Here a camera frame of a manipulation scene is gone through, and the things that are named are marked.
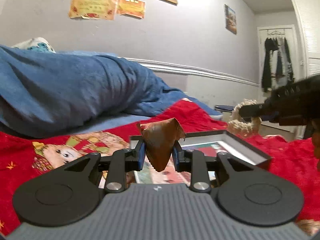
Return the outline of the patterned pillow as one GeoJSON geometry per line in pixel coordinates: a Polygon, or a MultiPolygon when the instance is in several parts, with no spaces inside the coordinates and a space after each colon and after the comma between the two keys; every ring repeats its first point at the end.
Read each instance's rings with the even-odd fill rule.
{"type": "Polygon", "coordinates": [[[42,37],[28,39],[26,41],[13,45],[12,48],[39,51],[45,53],[55,53],[53,47],[48,43],[46,39],[42,37]]]}

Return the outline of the white door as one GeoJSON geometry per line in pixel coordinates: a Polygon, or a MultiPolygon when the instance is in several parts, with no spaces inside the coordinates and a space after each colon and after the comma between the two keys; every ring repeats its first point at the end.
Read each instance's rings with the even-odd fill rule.
{"type": "Polygon", "coordinates": [[[260,101],[271,92],[304,76],[294,25],[258,28],[260,101]]]}

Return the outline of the orange wall certificate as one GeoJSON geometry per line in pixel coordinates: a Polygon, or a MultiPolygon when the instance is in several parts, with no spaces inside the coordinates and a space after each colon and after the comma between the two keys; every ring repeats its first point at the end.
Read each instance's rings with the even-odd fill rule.
{"type": "Polygon", "coordinates": [[[145,17],[145,2],[141,0],[118,0],[118,15],[127,15],[139,19],[145,17]]]}

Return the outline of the cream braided scrunchie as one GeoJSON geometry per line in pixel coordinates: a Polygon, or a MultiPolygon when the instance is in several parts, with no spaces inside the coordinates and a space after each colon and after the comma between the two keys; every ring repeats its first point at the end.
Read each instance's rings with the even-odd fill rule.
{"type": "Polygon", "coordinates": [[[244,122],[240,116],[239,111],[243,106],[256,105],[257,101],[252,99],[244,99],[243,102],[237,104],[229,117],[227,131],[234,134],[240,135],[243,138],[249,138],[255,134],[258,134],[259,127],[262,123],[260,117],[249,118],[249,122],[244,122]]]}

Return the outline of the brown triangular snack packet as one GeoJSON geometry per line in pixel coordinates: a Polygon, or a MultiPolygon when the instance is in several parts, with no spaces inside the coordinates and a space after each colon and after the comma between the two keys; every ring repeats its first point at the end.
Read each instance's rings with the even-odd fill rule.
{"type": "Polygon", "coordinates": [[[185,131],[176,118],[137,124],[145,142],[146,156],[157,172],[165,170],[176,141],[185,139],[185,131]]]}

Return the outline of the dark clothes on door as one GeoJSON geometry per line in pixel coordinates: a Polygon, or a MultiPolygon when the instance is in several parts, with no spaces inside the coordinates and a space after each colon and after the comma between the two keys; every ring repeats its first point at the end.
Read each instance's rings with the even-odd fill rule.
{"type": "Polygon", "coordinates": [[[265,58],[261,78],[263,93],[294,83],[292,60],[286,37],[265,40],[265,58]]]}

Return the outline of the yellow red wall certificate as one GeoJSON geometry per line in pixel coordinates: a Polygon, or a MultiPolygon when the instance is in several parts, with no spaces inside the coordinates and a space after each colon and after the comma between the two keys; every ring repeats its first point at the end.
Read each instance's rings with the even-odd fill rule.
{"type": "Polygon", "coordinates": [[[118,0],[72,0],[69,18],[114,20],[118,0]]]}

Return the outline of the black shallow cardboard box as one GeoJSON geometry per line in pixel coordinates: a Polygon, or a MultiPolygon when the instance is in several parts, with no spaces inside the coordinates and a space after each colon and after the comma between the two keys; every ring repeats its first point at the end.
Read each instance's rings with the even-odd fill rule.
{"type": "MultiPolygon", "coordinates": [[[[178,143],[183,150],[199,150],[209,157],[215,157],[219,152],[229,153],[265,170],[269,169],[272,159],[243,139],[223,130],[187,133],[185,139],[180,139],[178,143]]],[[[162,172],[155,171],[148,159],[145,159],[143,169],[135,171],[134,175],[139,184],[190,184],[190,173],[176,172],[172,159],[162,172]]]]}

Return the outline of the blue fleece blanket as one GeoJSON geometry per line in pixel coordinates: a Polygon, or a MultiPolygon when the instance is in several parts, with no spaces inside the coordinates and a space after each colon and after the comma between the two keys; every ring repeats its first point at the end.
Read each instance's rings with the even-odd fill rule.
{"type": "Polygon", "coordinates": [[[153,117],[184,98],[124,58],[1,46],[1,131],[18,137],[60,135],[102,114],[153,117]]]}

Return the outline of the blue round stool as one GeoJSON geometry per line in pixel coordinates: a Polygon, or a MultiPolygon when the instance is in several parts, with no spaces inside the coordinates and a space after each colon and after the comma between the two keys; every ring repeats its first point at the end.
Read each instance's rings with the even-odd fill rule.
{"type": "Polygon", "coordinates": [[[230,105],[215,105],[214,109],[224,116],[230,116],[232,111],[234,110],[234,106],[230,105]]]}

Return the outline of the small wall picture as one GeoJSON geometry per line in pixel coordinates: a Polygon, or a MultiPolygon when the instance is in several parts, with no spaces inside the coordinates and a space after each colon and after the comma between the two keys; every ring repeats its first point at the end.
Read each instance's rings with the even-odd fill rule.
{"type": "Polygon", "coordinates": [[[233,9],[231,9],[228,5],[224,5],[225,7],[225,23],[226,23],[226,29],[233,34],[237,34],[237,28],[236,28],[236,14],[233,9]]]}

